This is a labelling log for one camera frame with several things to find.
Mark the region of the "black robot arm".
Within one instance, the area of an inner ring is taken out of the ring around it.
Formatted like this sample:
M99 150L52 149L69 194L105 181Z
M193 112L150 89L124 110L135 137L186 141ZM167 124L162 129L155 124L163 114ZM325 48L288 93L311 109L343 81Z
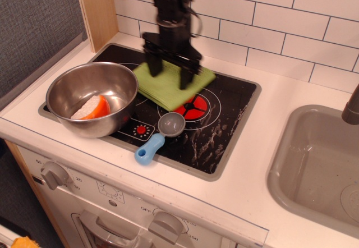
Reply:
M199 73L202 55L191 45L192 0L154 0L158 10L158 33L143 33L144 52L150 74L163 71L163 61L180 68L179 88L184 90Z

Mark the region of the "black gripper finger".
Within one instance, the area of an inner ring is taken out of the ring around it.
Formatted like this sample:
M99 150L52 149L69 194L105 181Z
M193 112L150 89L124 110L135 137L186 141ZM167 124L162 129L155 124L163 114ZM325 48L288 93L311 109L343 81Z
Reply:
M161 56L149 51L145 52L145 56L151 76L156 77L163 71Z
M180 69L179 88L185 90L193 81L194 75L199 73L200 65L182 66Z

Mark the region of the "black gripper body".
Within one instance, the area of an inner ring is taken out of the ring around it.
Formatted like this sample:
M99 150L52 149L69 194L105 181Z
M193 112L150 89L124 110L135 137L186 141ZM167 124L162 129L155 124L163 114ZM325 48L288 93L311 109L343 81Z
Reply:
M201 54L191 45L191 21L158 24L159 32L145 32L144 52L149 51L161 56L178 67L200 65Z

